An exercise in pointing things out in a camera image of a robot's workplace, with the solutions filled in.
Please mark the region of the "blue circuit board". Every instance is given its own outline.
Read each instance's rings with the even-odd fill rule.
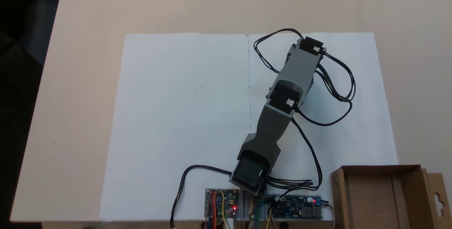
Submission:
[[[321,219],[321,197],[308,195],[286,195],[276,203],[272,211],[275,218]]]

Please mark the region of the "yellow wire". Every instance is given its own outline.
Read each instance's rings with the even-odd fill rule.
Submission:
[[[265,227],[265,229],[268,229],[268,223],[270,222],[270,216],[272,215],[272,210],[273,210],[273,207],[270,208],[270,211],[268,213],[267,227]]]
[[[226,220],[226,217],[225,217],[225,194],[223,193],[223,191],[220,191],[220,193],[221,193],[221,195],[223,195],[223,204],[222,204],[222,206],[223,206],[223,208],[222,208],[222,214],[223,214],[223,220],[224,220],[224,222],[226,222],[226,224],[227,224],[227,226],[229,227],[229,229],[231,229],[231,226],[229,225],[229,222]]]

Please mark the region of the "dark floor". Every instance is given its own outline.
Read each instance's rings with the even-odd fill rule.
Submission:
[[[57,5],[0,0],[0,229],[42,227],[10,214]]]

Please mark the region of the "black cable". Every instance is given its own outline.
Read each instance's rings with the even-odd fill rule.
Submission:
[[[270,33],[270,34],[268,34],[268,35],[265,35],[265,36],[263,36],[262,38],[259,38],[259,39],[256,40],[256,41],[254,42],[254,44],[253,44],[254,50],[255,50],[255,52],[257,53],[257,55],[259,56],[260,60],[262,60],[262,63],[263,63],[268,69],[270,69],[271,71],[273,71],[273,72],[275,72],[275,73],[279,73],[279,70],[276,70],[275,68],[273,68],[273,66],[272,66],[267,60],[265,60],[265,58],[262,56],[262,54],[261,54],[261,52],[259,51],[259,49],[258,49],[257,46],[258,46],[259,43],[261,43],[262,41],[265,41],[266,39],[268,39],[269,37],[273,36],[274,34],[280,33],[280,32],[282,32],[282,31],[291,31],[291,32],[296,33],[297,35],[299,35],[300,38],[304,39],[303,36],[302,36],[302,34],[301,34],[299,31],[297,31],[297,30],[295,30],[295,29],[293,29],[293,28],[284,28],[284,29],[281,29],[281,30],[279,30],[279,31],[275,31],[275,32],[273,32],[273,33]]]
[[[188,167],[184,171],[184,173],[182,174],[182,178],[181,178],[180,184],[179,184],[179,190],[177,191],[176,199],[174,200],[174,204],[173,204],[173,209],[171,210],[171,218],[170,218],[170,221],[169,221],[169,225],[171,226],[171,228],[176,227],[176,225],[174,224],[174,211],[176,210],[177,203],[179,202],[179,199],[180,199],[180,197],[182,195],[182,190],[184,190],[185,178],[187,177],[187,173],[189,173],[189,171],[191,171],[194,168],[208,169],[208,170],[211,170],[211,171],[216,171],[218,173],[227,174],[229,176],[232,173],[230,171],[226,171],[226,170],[219,169],[219,168],[212,167],[212,166],[205,166],[205,165],[192,165],[192,166]]]
[[[351,82],[350,91],[344,97],[337,92],[336,88],[334,87],[333,81],[331,80],[331,78],[328,75],[328,72],[326,72],[325,68],[320,63],[317,65],[317,67],[320,71],[315,70],[315,73],[318,74],[320,76],[320,78],[322,78],[323,83],[325,84],[328,92],[337,100],[339,100],[341,102],[347,102],[349,104],[349,109],[339,119],[337,119],[333,122],[330,122],[330,123],[320,123],[315,120],[312,120],[308,116],[306,116],[303,112],[301,112],[301,110],[298,107],[295,107],[295,110],[310,123],[314,123],[318,126],[331,126],[331,125],[338,123],[343,118],[345,118],[349,114],[349,112],[352,110],[352,107],[353,107],[352,99],[355,97],[355,93],[356,93],[356,82],[355,82],[355,77],[353,76],[352,71],[350,70],[350,68],[347,65],[345,65],[342,61],[336,59],[335,57],[331,56],[327,52],[321,52],[321,53],[323,53],[323,55],[325,55],[326,57],[329,57],[334,62],[339,64],[341,67],[343,67],[347,71],[347,73],[350,77],[350,82]]]
[[[331,212],[333,213],[333,229],[335,229],[336,228],[336,214],[334,214],[333,207],[331,205],[329,205],[328,203],[322,203],[322,206],[326,206],[331,209]]]
[[[297,121],[295,121],[294,118],[292,118],[291,121],[297,127],[298,131],[300,132],[300,134],[302,135],[306,144],[308,145],[309,149],[311,150],[312,157],[315,162],[315,167],[317,168],[317,176],[318,176],[319,182],[318,182],[317,186],[313,186],[312,180],[285,180],[285,179],[277,179],[277,178],[268,177],[267,184],[269,186],[287,190],[284,194],[279,196],[280,198],[294,190],[305,189],[305,190],[310,190],[310,191],[316,191],[319,189],[319,187],[323,181],[322,169],[321,169],[320,163],[317,159],[317,156],[315,155],[315,151],[314,151],[310,141],[307,139],[305,133],[303,132],[302,128],[300,128]]]

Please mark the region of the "red wire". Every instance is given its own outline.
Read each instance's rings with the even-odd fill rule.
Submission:
[[[216,228],[216,191],[213,192],[213,224],[212,224],[212,229]]]
[[[210,194],[210,198],[212,199],[212,228],[215,229],[215,227],[213,226],[213,221],[215,219],[215,196],[213,192]]]

